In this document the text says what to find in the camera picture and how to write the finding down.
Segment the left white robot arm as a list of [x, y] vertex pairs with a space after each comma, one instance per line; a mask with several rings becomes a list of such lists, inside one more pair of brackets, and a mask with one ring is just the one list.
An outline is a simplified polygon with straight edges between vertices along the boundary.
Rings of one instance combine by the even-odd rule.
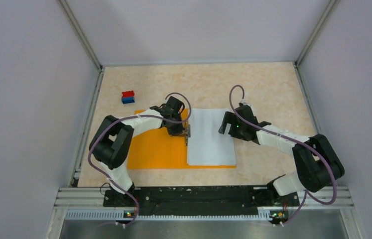
[[161, 105], [131, 116], [106, 116], [89, 145], [88, 164], [107, 178], [116, 191], [115, 199], [123, 206], [134, 200], [134, 183], [126, 168], [132, 139], [154, 129], [165, 128], [169, 136], [182, 136], [186, 130], [192, 113], [188, 99], [181, 101], [176, 93], [165, 99]]

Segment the orange clip file folder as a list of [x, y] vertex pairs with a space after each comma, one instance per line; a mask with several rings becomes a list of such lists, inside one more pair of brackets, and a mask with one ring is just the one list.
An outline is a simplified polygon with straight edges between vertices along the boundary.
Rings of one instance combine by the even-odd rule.
[[127, 168], [221, 169], [221, 167], [189, 166], [187, 152], [183, 136], [169, 136], [165, 128], [154, 129], [132, 139]]

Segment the white paper sheets stack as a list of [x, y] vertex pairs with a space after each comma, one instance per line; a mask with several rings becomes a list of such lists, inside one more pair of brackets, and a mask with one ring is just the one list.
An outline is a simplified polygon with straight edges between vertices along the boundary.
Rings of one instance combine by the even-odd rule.
[[228, 109], [192, 109], [188, 123], [187, 164], [193, 167], [235, 168], [234, 140], [220, 134], [219, 128]]

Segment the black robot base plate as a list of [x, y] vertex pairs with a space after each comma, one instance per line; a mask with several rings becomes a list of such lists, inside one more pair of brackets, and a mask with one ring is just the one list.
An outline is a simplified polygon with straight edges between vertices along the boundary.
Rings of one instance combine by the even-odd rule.
[[299, 206], [297, 193], [278, 196], [262, 185], [135, 187], [104, 194], [104, 207], [139, 207], [140, 216], [253, 216], [261, 207]]

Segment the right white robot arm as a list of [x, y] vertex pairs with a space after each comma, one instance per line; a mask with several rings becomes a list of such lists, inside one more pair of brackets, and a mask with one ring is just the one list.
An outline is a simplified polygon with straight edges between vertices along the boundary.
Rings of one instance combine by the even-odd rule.
[[225, 112], [219, 133], [270, 146], [293, 157], [295, 172], [279, 176], [267, 185], [266, 197], [273, 205], [280, 205], [291, 193], [303, 190], [318, 192], [345, 174], [342, 163], [324, 135], [297, 135], [269, 122], [258, 121], [250, 105], [240, 103], [234, 112]]

